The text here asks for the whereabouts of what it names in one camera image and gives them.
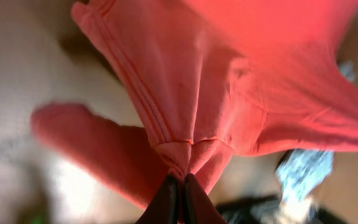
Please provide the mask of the light blue t-shirt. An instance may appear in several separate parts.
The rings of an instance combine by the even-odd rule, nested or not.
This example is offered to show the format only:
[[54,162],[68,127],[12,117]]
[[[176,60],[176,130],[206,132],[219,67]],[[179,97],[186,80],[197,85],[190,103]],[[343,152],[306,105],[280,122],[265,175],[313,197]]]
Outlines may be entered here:
[[304,149],[287,151],[276,168],[284,202],[301,202],[333,171],[334,152]]

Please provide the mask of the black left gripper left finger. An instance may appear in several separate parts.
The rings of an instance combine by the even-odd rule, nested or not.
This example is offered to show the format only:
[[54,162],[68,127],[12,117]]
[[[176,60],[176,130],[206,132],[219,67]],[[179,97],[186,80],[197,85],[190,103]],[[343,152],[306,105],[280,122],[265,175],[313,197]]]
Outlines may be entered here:
[[168,175],[135,224],[177,224],[178,204],[177,179]]

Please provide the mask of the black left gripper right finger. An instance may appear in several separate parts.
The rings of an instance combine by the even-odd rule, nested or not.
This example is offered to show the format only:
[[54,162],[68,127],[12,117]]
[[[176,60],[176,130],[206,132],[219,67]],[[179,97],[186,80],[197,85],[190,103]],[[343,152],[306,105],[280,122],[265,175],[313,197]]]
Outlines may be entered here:
[[226,224],[193,174],[185,177],[183,215],[186,224]]

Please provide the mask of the red t-shirt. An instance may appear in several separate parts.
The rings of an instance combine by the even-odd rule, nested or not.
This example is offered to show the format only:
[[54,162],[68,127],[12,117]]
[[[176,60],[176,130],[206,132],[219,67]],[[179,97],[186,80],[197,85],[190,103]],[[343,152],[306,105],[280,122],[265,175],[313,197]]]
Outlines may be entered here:
[[72,16],[124,84],[142,127],[76,103],[32,114],[34,134],[146,207],[163,179],[205,191],[233,155],[358,152],[358,89],[336,51],[358,1],[92,0]]

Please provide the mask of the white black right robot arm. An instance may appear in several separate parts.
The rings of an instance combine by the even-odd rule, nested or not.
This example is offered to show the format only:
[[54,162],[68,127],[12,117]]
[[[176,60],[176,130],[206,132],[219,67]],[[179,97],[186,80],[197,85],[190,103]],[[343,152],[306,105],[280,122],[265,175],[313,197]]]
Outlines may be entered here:
[[216,209],[228,224],[347,224],[311,197],[300,202],[284,202],[275,195],[247,197]]

